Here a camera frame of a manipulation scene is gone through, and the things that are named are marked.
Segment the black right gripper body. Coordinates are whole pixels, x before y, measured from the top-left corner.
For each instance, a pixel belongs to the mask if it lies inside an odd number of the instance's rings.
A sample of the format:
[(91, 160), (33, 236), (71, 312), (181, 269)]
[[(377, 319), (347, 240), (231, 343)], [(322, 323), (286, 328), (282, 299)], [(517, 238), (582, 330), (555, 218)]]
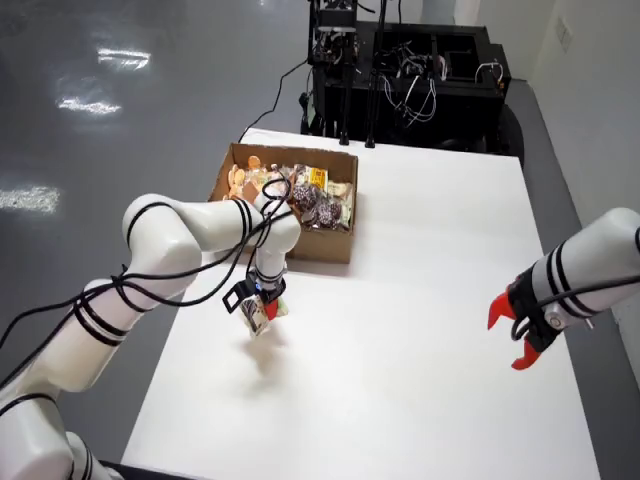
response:
[(560, 335), (562, 329), (552, 327), (545, 319), (533, 290), (532, 273), (523, 272), (507, 288), (507, 298), (515, 320), (511, 339), (524, 339), (537, 353), (544, 352)]

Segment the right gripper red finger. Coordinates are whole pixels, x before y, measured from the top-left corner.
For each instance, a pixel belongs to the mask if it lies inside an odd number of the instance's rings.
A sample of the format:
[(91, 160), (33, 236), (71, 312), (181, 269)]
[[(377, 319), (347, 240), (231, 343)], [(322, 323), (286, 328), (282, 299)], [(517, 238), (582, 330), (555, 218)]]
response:
[(487, 328), (491, 330), (501, 317), (513, 319), (513, 309), (507, 292), (501, 293), (491, 302)]
[(523, 348), (523, 354), (516, 358), (511, 364), (511, 367), (516, 371), (523, 371), (530, 368), (540, 357), (540, 353), (528, 340), (523, 342)]

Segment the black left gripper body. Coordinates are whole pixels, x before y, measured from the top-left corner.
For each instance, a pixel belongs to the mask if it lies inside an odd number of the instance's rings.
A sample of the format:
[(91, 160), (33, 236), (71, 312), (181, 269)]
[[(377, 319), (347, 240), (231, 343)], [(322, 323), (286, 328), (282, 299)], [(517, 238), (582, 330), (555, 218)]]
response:
[(263, 303), (272, 303), (286, 290), (284, 275), (263, 277), (259, 272), (249, 272), (248, 280), (252, 294), (259, 296)]

